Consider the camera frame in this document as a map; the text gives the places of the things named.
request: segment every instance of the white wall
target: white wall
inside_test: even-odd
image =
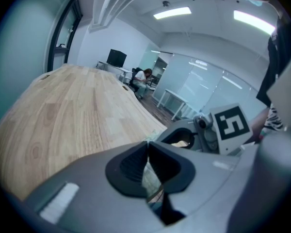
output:
[[[131,70],[138,67],[149,43],[154,44],[132,26],[115,19],[107,29],[92,33],[86,30],[77,64],[95,67],[98,61],[107,61],[110,49],[115,49],[127,55],[123,67]]]
[[[161,51],[198,58],[221,67],[259,90],[268,67],[268,60],[252,51],[218,37],[192,34],[190,39],[180,33],[169,33]]]

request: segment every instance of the office chair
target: office chair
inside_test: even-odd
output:
[[[130,80],[130,82],[129,82],[129,86],[130,86],[131,88],[134,88],[134,91],[136,92],[136,91],[138,91],[139,87],[136,86],[136,85],[134,85],[132,82],[133,82],[133,80],[134,80],[136,74],[137,74],[139,71],[142,71],[142,69],[140,69],[139,67],[137,67],[137,68],[133,68],[131,71],[132,71],[132,76],[131,76],[131,80]]]

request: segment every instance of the person sitting at desk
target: person sitting at desk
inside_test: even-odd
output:
[[[137,72],[137,74],[135,75],[132,83],[135,86],[139,87],[138,91],[135,92],[135,95],[138,99],[142,99],[147,91],[150,89],[150,86],[146,84],[146,80],[148,77],[151,76],[151,74],[152,70],[148,68],[146,70]]]

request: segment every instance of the person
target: person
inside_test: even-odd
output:
[[[151,76],[151,74],[152,70],[148,68],[146,70],[137,72],[135,75],[132,83],[139,87],[138,91],[135,92],[135,95],[138,99],[142,99],[150,89],[150,86],[146,84],[146,81]]]
[[[283,130],[282,121],[266,92],[275,83],[291,59],[291,19],[284,14],[284,9],[280,3],[277,0],[249,1],[255,5],[258,4],[257,1],[260,3],[268,2],[276,9],[278,21],[276,30],[268,41],[269,66],[257,94],[257,99],[263,102],[267,108],[251,121],[253,136],[247,143],[259,142],[268,133]]]

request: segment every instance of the light wood tabletop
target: light wood tabletop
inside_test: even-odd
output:
[[[24,199],[72,161],[138,142],[159,123],[113,74],[64,65],[30,85],[0,121],[0,182]]]

